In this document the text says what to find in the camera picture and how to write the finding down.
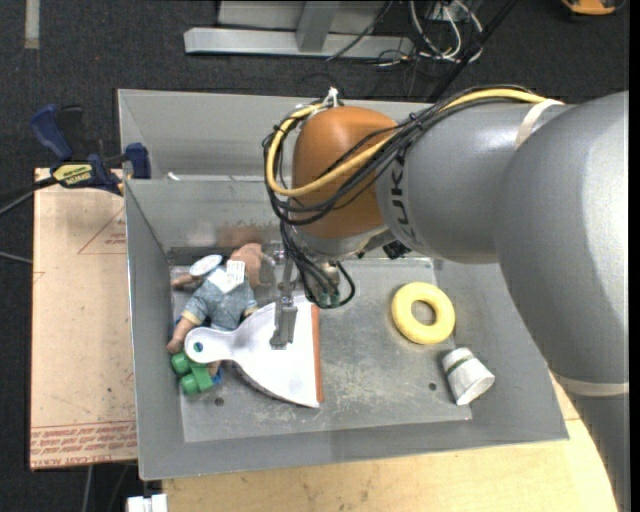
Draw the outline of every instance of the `orange object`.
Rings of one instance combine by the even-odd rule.
[[[340,156],[353,148],[367,135],[384,128],[394,128],[396,122],[380,112],[362,107],[335,107],[311,117],[302,128],[293,154],[293,187],[301,187],[317,180]],[[387,131],[372,137],[354,155],[358,155],[391,135]],[[310,205],[331,197],[358,168],[346,173],[324,187],[305,194],[301,201]],[[366,187],[375,174],[363,181]],[[300,229],[318,238],[346,238],[359,235],[383,224],[378,209],[375,187],[371,186],[352,203],[345,205],[361,188],[343,197],[325,217]],[[296,214],[303,219],[307,214]]]
[[[311,306],[311,329],[313,331],[313,362],[316,370],[316,400],[324,402],[322,371],[320,368],[320,308]]]
[[[601,0],[561,0],[561,2],[576,14],[601,16],[616,10],[615,6],[608,7]]]

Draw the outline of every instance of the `doll head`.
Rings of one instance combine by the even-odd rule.
[[[233,251],[229,259],[244,262],[245,272],[249,277],[251,288],[255,288],[260,284],[260,263],[262,261],[262,248],[260,244],[245,244]]]

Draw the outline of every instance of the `orange edge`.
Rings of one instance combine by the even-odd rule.
[[[561,0],[564,5],[566,5],[569,9],[571,9],[576,14],[587,14],[587,15],[604,15],[611,14],[615,11],[615,7],[604,7],[600,5],[598,7],[581,7],[580,5],[573,5],[569,3],[569,0]]]
[[[311,306],[311,330],[313,335],[313,362],[316,372],[316,400],[324,402],[324,391],[322,390],[322,371],[320,369],[320,308]]]

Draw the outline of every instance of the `blue clamp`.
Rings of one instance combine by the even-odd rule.
[[[85,150],[81,118],[82,109],[79,107],[58,110],[56,105],[48,104],[29,122],[40,144],[58,158],[50,169],[54,183],[67,188],[93,187],[120,195],[121,179],[111,172],[111,165],[125,161],[131,162],[134,178],[151,178],[149,154],[140,143],[129,144],[122,155],[106,160],[96,152]]]

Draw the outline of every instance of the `gray robot arm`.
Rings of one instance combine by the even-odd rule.
[[[520,315],[599,447],[630,510],[628,107],[620,93],[541,113],[487,105],[432,128],[382,176],[386,225],[405,246],[499,262]]]

